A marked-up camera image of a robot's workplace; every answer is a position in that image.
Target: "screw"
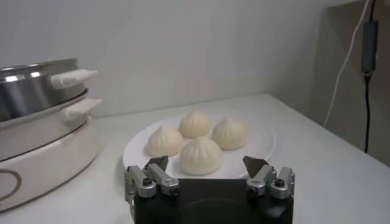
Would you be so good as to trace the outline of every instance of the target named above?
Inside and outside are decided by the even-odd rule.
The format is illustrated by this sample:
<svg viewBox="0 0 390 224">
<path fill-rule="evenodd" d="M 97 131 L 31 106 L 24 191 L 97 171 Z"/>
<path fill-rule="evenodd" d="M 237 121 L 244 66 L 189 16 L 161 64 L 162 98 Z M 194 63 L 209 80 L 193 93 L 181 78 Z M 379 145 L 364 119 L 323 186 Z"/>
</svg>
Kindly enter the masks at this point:
<svg viewBox="0 0 390 224">
<path fill-rule="evenodd" d="M 169 194 L 173 197 L 176 197 L 179 195 L 179 189 L 177 187 L 175 188 L 170 188 Z"/>
<path fill-rule="evenodd" d="M 149 179 L 149 178 L 145 178 L 142 180 L 142 185 L 143 186 L 148 186 L 148 185 L 151 185 L 152 184 L 152 180 Z"/>
<path fill-rule="evenodd" d="M 285 185 L 285 181 L 282 179 L 276 179 L 275 180 L 275 186 L 277 187 L 283 187 Z"/>
<path fill-rule="evenodd" d="M 251 187 L 248 189 L 247 191 L 247 195 L 250 197 L 250 198 L 254 198 L 254 197 L 257 197 L 257 189 Z"/>
</svg>

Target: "countertop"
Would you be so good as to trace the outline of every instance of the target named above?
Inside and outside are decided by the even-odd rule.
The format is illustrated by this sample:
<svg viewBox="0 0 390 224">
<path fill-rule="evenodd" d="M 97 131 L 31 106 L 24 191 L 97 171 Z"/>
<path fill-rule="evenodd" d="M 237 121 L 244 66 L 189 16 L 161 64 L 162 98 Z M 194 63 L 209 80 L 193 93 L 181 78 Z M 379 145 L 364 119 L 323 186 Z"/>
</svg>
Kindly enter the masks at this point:
<svg viewBox="0 0 390 224">
<path fill-rule="evenodd" d="M 104 150 L 47 194 L 0 214 L 0 223 L 132 223 L 124 201 L 122 153 L 144 127 L 202 107 L 258 114 L 277 135 L 270 163 L 296 173 L 294 223 L 388 223 L 390 168 L 270 95 L 95 119 Z"/>
</svg>

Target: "cable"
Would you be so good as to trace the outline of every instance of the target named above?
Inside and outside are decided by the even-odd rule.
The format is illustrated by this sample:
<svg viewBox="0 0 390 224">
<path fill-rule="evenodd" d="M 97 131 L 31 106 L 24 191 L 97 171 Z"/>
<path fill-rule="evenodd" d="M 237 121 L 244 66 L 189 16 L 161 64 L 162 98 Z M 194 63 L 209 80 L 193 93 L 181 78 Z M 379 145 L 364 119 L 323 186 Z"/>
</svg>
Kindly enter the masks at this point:
<svg viewBox="0 0 390 224">
<path fill-rule="evenodd" d="M 370 121 L 371 121 L 370 101 L 369 101 L 369 84 L 370 84 L 371 77 L 372 77 L 372 72 L 369 75 L 364 76 L 364 84 L 366 86 L 365 99 L 366 99 L 366 110 L 367 110 L 366 141 L 364 143 L 365 153 L 368 152 L 368 140 L 369 140 Z"/>
<path fill-rule="evenodd" d="M 371 11 L 370 11 L 370 21 L 374 20 L 374 9 L 375 9 L 376 3 L 377 3 L 377 0 L 372 0 Z"/>
<path fill-rule="evenodd" d="M 324 121 L 324 127 L 327 126 L 328 124 L 328 120 L 329 120 L 329 117 L 330 117 L 330 113 L 332 112 L 332 108 L 333 108 L 333 104 L 335 103 L 335 98 L 336 98 L 336 93 L 337 93 L 337 88 L 338 88 L 338 85 L 339 85 L 339 81 L 340 81 L 340 76 L 345 68 L 345 66 L 347 65 L 347 62 L 349 60 L 349 57 L 351 55 L 351 52 L 352 52 L 352 49 L 353 49 L 353 44 L 355 43 L 355 38 L 356 38 L 356 34 L 358 33 L 358 30 L 359 30 L 359 27 L 361 25 L 361 22 L 363 21 L 364 19 L 364 16 L 366 14 L 366 11 L 367 11 L 367 8 L 368 8 L 368 5 L 370 3 L 370 0 L 366 0 L 366 3 L 364 5 L 364 8 L 363 8 L 363 11 L 361 12 L 361 16 L 360 16 L 360 19 L 358 21 L 358 24 L 356 25 L 356 28 L 355 30 L 353 31 L 352 33 L 352 39 L 351 39 L 351 43 L 349 45 L 349 50 L 348 50 L 348 53 L 347 53 L 347 56 L 346 58 L 344 59 L 344 63 L 342 64 L 341 66 L 341 69 L 339 70 L 338 74 L 337 74 L 337 79 L 336 79 L 336 84 L 335 84 L 335 88 L 333 90 L 333 95 L 332 95 L 332 98 L 331 98 L 331 102 L 330 102 L 330 106 L 329 106 L 329 109 L 328 109 L 328 113 L 327 113 L 327 116 L 325 118 L 325 121 Z"/>
</svg>

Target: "black cable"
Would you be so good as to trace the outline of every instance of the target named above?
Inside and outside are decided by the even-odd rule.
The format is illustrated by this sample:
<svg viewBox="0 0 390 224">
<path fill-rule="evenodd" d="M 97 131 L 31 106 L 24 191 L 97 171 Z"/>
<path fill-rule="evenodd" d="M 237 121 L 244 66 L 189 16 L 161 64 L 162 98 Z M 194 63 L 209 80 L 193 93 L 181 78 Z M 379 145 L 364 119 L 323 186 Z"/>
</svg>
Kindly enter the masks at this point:
<svg viewBox="0 0 390 224">
<path fill-rule="evenodd" d="M 372 0 L 371 11 L 370 11 L 370 21 L 372 21 L 374 19 L 374 9 L 375 9 L 376 3 L 377 3 L 377 0 Z"/>
<path fill-rule="evenodd" d="M 371 113 L 370 113 L 370 101 L 369 101 L 369 84 L 371 80 L 372 72 L 369 75 L 364 76 L 364 83 L 366 86 L 366 93 L 365 93 L 365 99 L 366 99 L 366 110 L 367 110 L 367 124 L 366 124 L 366 141 L 364 143 L 364 152 L 368 152 L 368 140 L 369 140 L 369 134 L 370 134 L 370 121 L 371 121 Z"/>
</svg>

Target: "white cable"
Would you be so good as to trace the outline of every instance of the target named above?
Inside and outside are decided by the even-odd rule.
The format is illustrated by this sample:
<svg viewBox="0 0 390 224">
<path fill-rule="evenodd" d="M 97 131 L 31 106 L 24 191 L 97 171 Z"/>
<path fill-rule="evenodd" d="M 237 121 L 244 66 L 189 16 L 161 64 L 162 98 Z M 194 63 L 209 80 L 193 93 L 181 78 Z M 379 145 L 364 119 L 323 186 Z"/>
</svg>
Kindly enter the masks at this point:
<svg viewBox="0 0 390 224">
<path fill-rule="evenodd" d="M 326 127 L 327 124 L 328 124 L 328 120 L 329 120 L 329 117 L 330 117 L 330 113 L 332 112 L 333 104 L 334 104 L 335 98 L 336 98 L 337 87 L 338 87 L 338 85 L 339 85 L 340 76 L 341 76 L 341 74 L 342 74 L 342 72 L 343 72 L 345 66 L 347 65 L 347 62 L 348 62 L 349 57 L 350 57 L 350 55 L 351 55 L 351 52 L 352 52 L 352 49 L 353 49 L 353 44 L 355 43 L 356 34 L 358 33 L 360 24 L 361 24 L 361 22 L 362 22 L 363 19 L 364 19 L 364 16 L 365 16 L 365 14 L 366 14 L 366 11 L 367 11 L 367 8 L 368 8 L 369 3 L 370 3 L 370 0 L 366 0 L 366 4 L 364 5 L 363 11 L 361 12 L 361 16 L 360 16 L 360 19 L 359 19 L 359 21 L 358 21 L 358 24 L 356 25 L 356 28 L 355 28 L 355 30 L 353 31 L 352 39 L 351 39 L 351 44 L 349 45 L 349 50 L 348 50 L 347 56 L 346 56 L 346 58 L 344 59 L 344 63 L 342 64 L 339 73 L 337 74 L 335 89 L 333 90 L 333 96 L 332 96 L 332 98 L 331 98 L 331 102 L 330 102 L 330 106 L 329 106 L 329 109 L 328 109 L 328 113 L 327 113 L 327 116 L 326 116 L 326 118 L 325 118 L 325 122 L 324 122 L 324 125 L 323 125 L 324 127 Z"/>
</svg>

